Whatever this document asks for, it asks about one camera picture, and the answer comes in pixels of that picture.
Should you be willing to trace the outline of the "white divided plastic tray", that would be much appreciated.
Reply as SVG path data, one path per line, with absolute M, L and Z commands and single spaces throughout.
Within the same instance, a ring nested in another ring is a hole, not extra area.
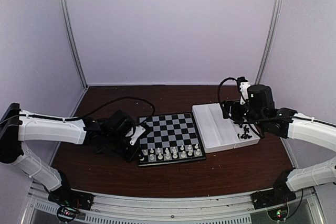
M 192 113 L 202 140 L 205 153 L 214 153 L 257 144 L 260 137 L 256 128 L 250 128 L 252 138 L 239 139 L 242 130 L 230 119 L 224 119 L 219 104 L 202 104 L 192 106 Z

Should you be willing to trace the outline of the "black grey chess board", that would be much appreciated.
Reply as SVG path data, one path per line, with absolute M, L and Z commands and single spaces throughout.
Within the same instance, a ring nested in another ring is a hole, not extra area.
M 141 151 L 147 150 L 148 154 L 143 155 L 144 161 L 138 162 L 139 167 L 149 167 L 176 163 L 186 163 L 186 162 L 198 162 L 206 160 L 206 153 L 204 151 L 203 143 L 196 126 L 194 116 L 191 112 L 177 113 L 177 114 L 166 114 L 166 115 L 155 115 L 149 119 L 144 117 L 138 118 L 140 123 L 145 123 L 150 127 L 150 133 L 145 137 L 140 139 L 140 149 Z M 201 153 L 199 155 L 195 154 L 197 149 L 194 145 L 198 144 L 198 148 Z M 184 146 L 184 151 L 186 152 L 186 157 L 181 158 L 180 155 L 182 151 L 180 146 Z M 188 145 L 192 145 L 193 156 L 188 156 L 187 149 Z M 178 152 L 178 159 L 173 159 L 172 147 L 176 147 Z M 169 149 L 171 158 L 169 160 L 165 159 L 165 148 Z M 154 149 L 155 160 L 149 161 L 150 149 Z M 160 148 L 161 153 L 157 153 L 156 149 Z M 158 155 L 162 154 L 163 159 L 158 160 Z

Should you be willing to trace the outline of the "white queen chess piece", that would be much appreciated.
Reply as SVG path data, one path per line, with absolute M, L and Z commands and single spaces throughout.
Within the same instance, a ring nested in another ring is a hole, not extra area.
M 173 152 L 173 155 L 172 155 L 172 157 L 173 157 L 173 159 L 178 159 L 178 152 L 177 151 L 174 151 Z

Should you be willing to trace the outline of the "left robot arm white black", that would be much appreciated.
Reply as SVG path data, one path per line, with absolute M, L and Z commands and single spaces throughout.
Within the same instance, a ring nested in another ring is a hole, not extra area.
M 95 146 L 117 152 L 130 162 L 140 155 L 139 139 L 145 132 L 145 127 L 121 110 L 104 119 L 60 118 L 33 114 L 12 103 L 1 118 L 1 163 L 17 166 L 64 205 L 71 205 L 76 197 L 66 175 L 42 161 L 27 141 Z

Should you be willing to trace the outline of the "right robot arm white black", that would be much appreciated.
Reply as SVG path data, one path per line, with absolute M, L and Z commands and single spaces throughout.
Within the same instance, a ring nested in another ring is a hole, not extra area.
M 269 192 L 272 203 L 279 204 L 289 192 L 335 183 L 335 124 L 315 119 L 290 108 L 276 108 L 271 87 L 238 83 L 239 100 L 224 101 L 217 94 L 224 119 L 257 126 L 282 140 L 302 143 L 330 152 L 325 159 L 314 158 L 306 167 L 283 171 Z

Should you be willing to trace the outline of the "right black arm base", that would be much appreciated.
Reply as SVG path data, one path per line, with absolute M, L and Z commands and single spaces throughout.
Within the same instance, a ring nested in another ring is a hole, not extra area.
M 296 193 L 289 190 L 286 182 L 275 182 L 272 189 L 256 191 L 251 194 L 251 200 L 255 209 L 286 204 L 295 199 Z

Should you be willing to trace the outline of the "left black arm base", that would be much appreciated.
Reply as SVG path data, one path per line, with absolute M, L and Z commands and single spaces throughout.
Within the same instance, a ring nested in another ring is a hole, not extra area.
M 72 190 L 68 184 L 61 185 L 56 190 L 45 188 L 45 191 L 49 194 L 49 201 L 73 209 L 90 210 L 94 200 L 93 194 Z

